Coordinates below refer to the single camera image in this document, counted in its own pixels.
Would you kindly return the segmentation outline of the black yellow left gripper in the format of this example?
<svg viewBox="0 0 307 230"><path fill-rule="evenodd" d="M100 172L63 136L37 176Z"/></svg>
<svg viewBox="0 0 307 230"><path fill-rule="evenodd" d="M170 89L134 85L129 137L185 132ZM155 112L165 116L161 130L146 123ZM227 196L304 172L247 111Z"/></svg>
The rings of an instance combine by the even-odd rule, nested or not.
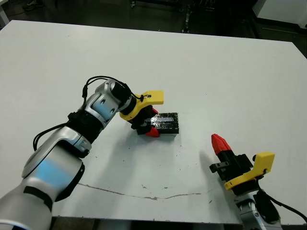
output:
<svg viewBox="0 0 307 230"><path fill-rule="evenodd" d="M160 137L159 131L146 120L158 114L153 106L164 104L163 91L146 91L143 94L131 94L120 109L120 117L130 123L130 127L137 131L138 135L146 134L149 137Z"/></svg>

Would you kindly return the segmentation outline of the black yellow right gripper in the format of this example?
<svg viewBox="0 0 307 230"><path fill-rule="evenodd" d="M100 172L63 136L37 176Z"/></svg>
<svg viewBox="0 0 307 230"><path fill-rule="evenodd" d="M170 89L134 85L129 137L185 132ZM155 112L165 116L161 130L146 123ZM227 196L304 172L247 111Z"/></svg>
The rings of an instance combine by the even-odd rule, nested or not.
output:
<svg viewBox="0 0 307 230"><path fill-rule="evenodd" d="M275 154L262 152L254 155L252 163L246 154L235 155L226 140L217 134L211 135L212 147L220 160L210 165L212 173L217 172L225 182L226 190L232 190L239 196L256 189L256 180L272 169Z"/></svg>

